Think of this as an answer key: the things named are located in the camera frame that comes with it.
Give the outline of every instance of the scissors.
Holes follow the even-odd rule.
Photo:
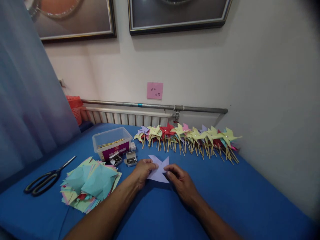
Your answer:
[[[48,172],[46,174],[43,174],[41,177],[37,178],[34,180],[32,183],[30,183],[23,192],[25,194],[31,193],[32,196],[37,197],[40,196],[42,193],[46,192],[49,188],[51,188],[59,179],[61,175],[61,170],[64,169],[69,163],[72,162],[77,156],[74,156],[71,158],[68,162],[66,162],[62,167],[60,167],[58,170],[53,170],[51,172]]]

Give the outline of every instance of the colored paper square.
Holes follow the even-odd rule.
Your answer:
[[[148,82],[147,98],[162,99],[163,83]]]

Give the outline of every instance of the framed picture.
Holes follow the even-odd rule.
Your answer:
[[[112,0],[24,0],[43,43],[116,37]]]
[[[222,27],[232,0],[128,0],[130,34]]]

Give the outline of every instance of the finger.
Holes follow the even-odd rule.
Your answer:
[[[177,164],[170,164],[163,168],[165,171],[171,171],[179,177],[184,177],[184,171]]]
[[[153,163],[152,159],[146,158],[142,160],[144,163]]]
[[[156,163],[147,163],[147,166],[149,171],[157,169],[159,167],[159,165]]]
[[[169,180],[171,182],[173,182],[173,184],[176,186],[179,182],[179,180],[177,179],[176,175],[174,175],[172,172],[170,171],[167,171],[167,176],[169,178]]]

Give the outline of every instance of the clear plastic box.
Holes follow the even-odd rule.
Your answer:
[[[109,157],[115,154],[117,151],[119,155],[123,155],[129,152],[132,136],[124,127],[112,129],[106,132],[97,133],[92,136],[94,152],[98,153],[101,161],[109,161]],[[114,143],[108,146],[102,146],[103,144]]]

